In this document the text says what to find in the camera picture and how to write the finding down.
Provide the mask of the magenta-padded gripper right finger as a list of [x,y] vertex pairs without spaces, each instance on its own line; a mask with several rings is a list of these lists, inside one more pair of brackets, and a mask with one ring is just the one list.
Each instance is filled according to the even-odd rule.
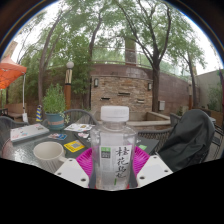
[[139,147],[135,149],[133,172],[138,188],[173,173],[159,155],[149,155]]

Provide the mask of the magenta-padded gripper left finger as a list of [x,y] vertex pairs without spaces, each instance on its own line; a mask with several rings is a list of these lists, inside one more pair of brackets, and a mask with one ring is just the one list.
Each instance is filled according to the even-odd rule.
[[62,163],[55,175],[78,186],[88,188],[93,172],[92,149],[89,148],[77,158],[60,157]]

